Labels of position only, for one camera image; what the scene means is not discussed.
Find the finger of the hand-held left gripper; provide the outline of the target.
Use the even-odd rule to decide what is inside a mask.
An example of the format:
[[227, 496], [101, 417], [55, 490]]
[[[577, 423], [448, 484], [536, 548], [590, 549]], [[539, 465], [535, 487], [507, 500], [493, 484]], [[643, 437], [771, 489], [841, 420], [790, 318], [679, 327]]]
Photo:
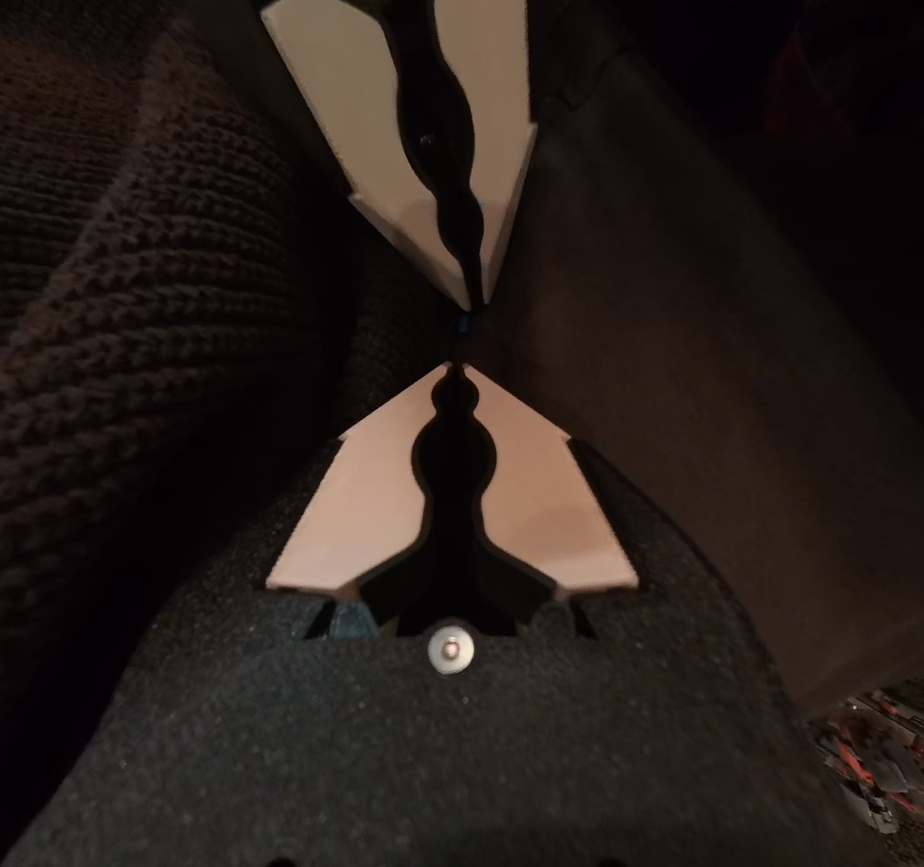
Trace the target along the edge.
[[440, 292], [469, 311], [437, 206], [406, 156], [384, 31], [344, 0], [275, 0], [260, 18], [348, 182], [348, 200]]
[[538, 127], [530, 118], [526, 0], [435, 0], [437, 37], [474, 129], [471, 191], [483, 216], [482, 294], [498, 282]]

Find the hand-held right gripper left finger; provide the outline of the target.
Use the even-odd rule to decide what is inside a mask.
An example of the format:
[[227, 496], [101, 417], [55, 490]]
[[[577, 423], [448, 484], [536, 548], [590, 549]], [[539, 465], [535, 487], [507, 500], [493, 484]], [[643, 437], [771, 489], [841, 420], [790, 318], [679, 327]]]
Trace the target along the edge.
[[426, 497], [413, 447], [436, 417], [437, 366], [339, 437], [339, 449], [271, 569], [267, 589], [350, 599], [359, 579], [410, 548]]

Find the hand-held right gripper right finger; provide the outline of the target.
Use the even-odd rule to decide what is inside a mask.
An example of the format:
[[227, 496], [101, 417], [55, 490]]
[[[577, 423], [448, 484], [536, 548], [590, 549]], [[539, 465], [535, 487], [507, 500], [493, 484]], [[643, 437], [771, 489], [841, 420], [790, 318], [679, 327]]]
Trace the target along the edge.
[[472, 416], [494, 468], [479, 498], [489, 544], [548, 580], [553, 599], [636, 591], [640, 575], [584, 477], [572, 437], [471, 365]]

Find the person's dark clothing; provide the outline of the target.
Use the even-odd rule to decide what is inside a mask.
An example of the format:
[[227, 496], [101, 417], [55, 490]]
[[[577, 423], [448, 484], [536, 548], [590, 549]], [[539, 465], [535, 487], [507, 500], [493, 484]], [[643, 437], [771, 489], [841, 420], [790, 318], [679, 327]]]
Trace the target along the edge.
[[2, 781], [206, 499], [189, 440], [317, 388], [315, 185], [178, 0], [2, 0]]

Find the pile of black red pieces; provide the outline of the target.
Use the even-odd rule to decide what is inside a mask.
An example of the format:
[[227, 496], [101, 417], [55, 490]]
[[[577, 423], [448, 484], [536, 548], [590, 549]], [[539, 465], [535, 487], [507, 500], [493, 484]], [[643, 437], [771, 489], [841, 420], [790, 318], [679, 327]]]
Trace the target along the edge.
[[922, 693], [878, 688], [810, 723], [849, 810], [886, 839], [923, 822]]

